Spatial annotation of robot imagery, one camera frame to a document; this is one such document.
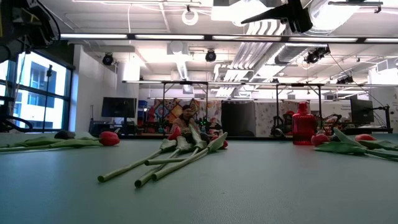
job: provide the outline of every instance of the red plastic bottle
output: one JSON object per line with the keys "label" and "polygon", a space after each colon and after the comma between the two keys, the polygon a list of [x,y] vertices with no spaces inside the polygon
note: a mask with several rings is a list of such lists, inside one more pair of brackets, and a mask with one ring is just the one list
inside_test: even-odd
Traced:
{"label": "red plastic bottle", "polygon": [[307,103],[299,103],[298,112],[293,115],[293,144],[311,146],[316,123],[314,115],[308,113]]}

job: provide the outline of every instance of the computer monitor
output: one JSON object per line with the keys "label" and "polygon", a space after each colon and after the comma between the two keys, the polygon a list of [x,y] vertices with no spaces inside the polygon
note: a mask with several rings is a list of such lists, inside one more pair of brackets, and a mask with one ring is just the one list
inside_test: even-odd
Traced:
{"label": "computer monitor", "polygon": [[104,97],[102,117],[135,118],[137,98]]}
{"label": "computer monitor", "polygon": [[367,124],[374,122],[372,101],[350,99],[350,102],[351,118],[354,123]]}

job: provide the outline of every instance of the man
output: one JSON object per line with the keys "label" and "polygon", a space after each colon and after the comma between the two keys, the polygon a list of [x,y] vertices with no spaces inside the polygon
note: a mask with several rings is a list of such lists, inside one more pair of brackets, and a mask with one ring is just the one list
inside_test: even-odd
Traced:
{"label": "man", "polygon": [[197,131],[199,131],[195,120],[193,120],[193,114],[191,111],[191,107],[189,105],[184,105],[182,107],[182,114],[173,121],[172,132],[174,131],[175,127],[178,126],[181,129],[181,133],[190,133],[189,124],[192,124]]}

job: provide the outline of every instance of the gray table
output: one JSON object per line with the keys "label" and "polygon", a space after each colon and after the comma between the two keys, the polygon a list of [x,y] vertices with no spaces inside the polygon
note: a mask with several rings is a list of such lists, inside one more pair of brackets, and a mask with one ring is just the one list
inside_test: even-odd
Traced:
{"label": "gray table", "polygon": [[232,141],[138,190],[148,167],[97,183],[159,145],[2,153],[0,223],[398,223],[398,163],[291,142]]}

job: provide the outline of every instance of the red bottle cap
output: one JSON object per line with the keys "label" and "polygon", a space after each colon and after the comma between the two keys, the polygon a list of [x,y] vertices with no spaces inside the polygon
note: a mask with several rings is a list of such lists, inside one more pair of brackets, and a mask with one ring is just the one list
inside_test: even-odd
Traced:
{"label": "red bottle cap", "polygon": [[306,102],[301,102],[298,104],[298,112],[297,113],[308,113]]}

